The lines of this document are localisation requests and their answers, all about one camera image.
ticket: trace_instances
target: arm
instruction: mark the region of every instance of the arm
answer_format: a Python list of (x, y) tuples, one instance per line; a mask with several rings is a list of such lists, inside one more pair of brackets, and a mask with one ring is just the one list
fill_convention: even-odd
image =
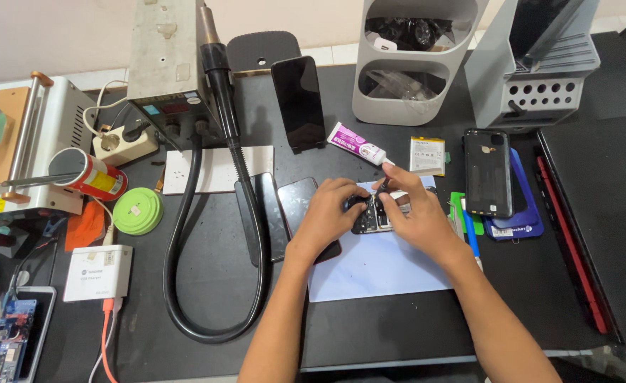
[(242, 362), (239, 383), (294, 381), (308, 274), (318, 254), (349, 231), (367, 208), (357, 204), (342, 212), (343, 200), (353, 194), (368, 196), (350, 179), (326, 179), (311, 198), (299, 230), (287, 245), (283, 269)]
[(392, 178), (389, 187), (408, 192), (412, 206), (403, 216), (393, 198), (382, 193), (386, 214), (401, 238), (445, 271), (464, 311), (476, 356), (490, 379), (495, 383), (560, 383), (535, 339), (479, 269), (471, 248), (452, 230), (438, 198), (424, 190), (414, 174), (387, 163), (384, 170)]

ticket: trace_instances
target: glue tube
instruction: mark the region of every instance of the glue tube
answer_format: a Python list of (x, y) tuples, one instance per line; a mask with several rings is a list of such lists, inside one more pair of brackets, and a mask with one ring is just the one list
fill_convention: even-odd
[(393, 162), (386, 158), (386, 151), (368, 143), (365, 141), (365, 138), (353, 133), (348, 127), (343, 126), (342, 123), (337, 123), (332, 133), (327, 137), (327, 142), (353, 152), (375, 165), (381, 165), (383, 162), (394, 165)]

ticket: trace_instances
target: green container lid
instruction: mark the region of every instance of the green container lid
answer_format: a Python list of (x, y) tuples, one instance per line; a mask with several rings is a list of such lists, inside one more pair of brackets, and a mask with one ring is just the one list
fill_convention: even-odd
[(136, 187), (119, 197), (112, 212), (114, 226), (131, 235), (145, 234), (157, 226), (164, 214), (162, 197), (147, 187)]

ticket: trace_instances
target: red can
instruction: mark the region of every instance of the red can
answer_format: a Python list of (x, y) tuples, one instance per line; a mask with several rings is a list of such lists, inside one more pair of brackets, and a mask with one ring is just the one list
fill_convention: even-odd
[(79, 148), (67, 148), (57, 152), (48, 165), (48, 175), (79, 173), (71, 181), (56, 183), (77, 190), (87, 196), (112, 201), (126, 190), (127, 176), (112, 165), (107, 165)]

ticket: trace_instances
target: black desk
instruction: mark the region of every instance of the black desk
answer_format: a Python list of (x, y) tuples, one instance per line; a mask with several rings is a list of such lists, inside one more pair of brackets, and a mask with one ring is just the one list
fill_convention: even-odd
[[(595, 36), (608, 76), (622, 76), (626, 67), (606, 65), (623, 51), (617, 35)], [(444, 209), (451, 191), (465, 188), (461, 136), (474, 126), (471, 101), (462, 69), (454, 78), (439, 115), (424, 127), (394, 127), (356, 121), (351, 110), (354, 65), (318, 68), (323, 109), (328, 129), (336, 121), (358, 132), (407, 167), (409, 137), (424, 135), (446, 140), (452, 162), (436, 185)], [(590, 110), (622, 112), (618, 100), (605, 105), (598, 99), (599, 83), (587, 79), (583, 105)], [(111, 95), (115, 100), (119, 95)], [(284, 136), (274, 89), (269, 76), (237, 81), (235, 95), (244, 145), (275, 146), (275, 179), (278, 185), (314, 177), (348, 177), (370, 181), (380, 176), (377, 167), (333, 146), (293, 155)], [(102, 113), (104, 121), (113, 118)], [(581, 109), (573, 118), (593, 118)], [(521, 156), (527, 176), (533, 179), (535, 135), (513, 136), (512, 147)], [(160, 150), (122, 167), (130, 188), (154, 187), (164, 161)], [(538, 187), (531, 188), (540, 201)], [(163, 252), (175, 219), (180, 196), (164, 197), (165, 213), (159, 226), (147, 235), (119, 234), (121, 244), (135, 248), (129, 297), (120, 315), (114, 353), (115, 374), (121, 382), (198, 378), (236, 374), (251, 340), (253, 329), (224, 345), (198, 344), (173, 326), (162, 297)], [(186, 314), (203, 326), (225, 327), (240, 321), (248, 310), (256, 282), (250, 264), (240, 215), (232, 194), (195, 198), (191, 213), (195, 229), (188, 238), (178, 270), (178, 293)], [(585, 320), (573, 292), (559, 244), (541, 211), (546, 232), (519, 244), (495, 243), (479, 237), (481, 258), (493, 286), (545, 350), (584, 350), (607, 343)], [(53, 283), (62, 296), (69, 255), (59, 251)], [(281, 263), (273, 267), (277, 279)], [(64, 303), (60, 299), (48, 332), (37, 381), (83, 382), (99, 352), (102, 327), (101, 303)], [(425, 364), (472, 360), (474, 348), (462, 311), (452, 290), (382, 296), (309, 304), (301, 366), (349, 368), (356, 365)], [(96, 376), (105, 381), (104, 375)]]

